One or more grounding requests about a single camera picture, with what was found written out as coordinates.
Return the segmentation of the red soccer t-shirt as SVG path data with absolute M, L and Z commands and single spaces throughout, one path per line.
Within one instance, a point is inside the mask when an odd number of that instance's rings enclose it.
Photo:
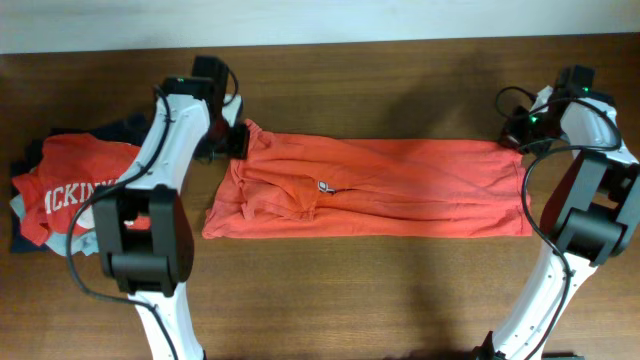
M 529 236 L 522 157 L 464 139 L 334 139 L 267 131 L 206 212 L 214 238 Z

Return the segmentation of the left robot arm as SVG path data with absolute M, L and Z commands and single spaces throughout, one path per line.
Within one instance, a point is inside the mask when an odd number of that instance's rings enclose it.
M 203 359 L 187 298 L 194 238 L 180 198 L 193 159 L 245 159 L 250 131 L 239 116 L 238 80 L 214 56 L 195 58 L 188 77 L 156 88 L 156 110 L 138 155 L 91 202 L 104 274 L 133 305 L 156 359 Z

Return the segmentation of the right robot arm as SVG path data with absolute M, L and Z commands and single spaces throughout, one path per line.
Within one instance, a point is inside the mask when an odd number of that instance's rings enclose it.
M 547 340 L 571 298 L 609 258 L 620 255 L 639 224 L 639 162 L 616 124 L 612 96 L 593 88 L 595 72 L 562 69 L 551 86 L 507 115 L 499 144 L 535 159 L 573 162 L 529 223 L 542 240 L 535 268 L 505 322 L 475 347 L 480 360 L 547 358 Z

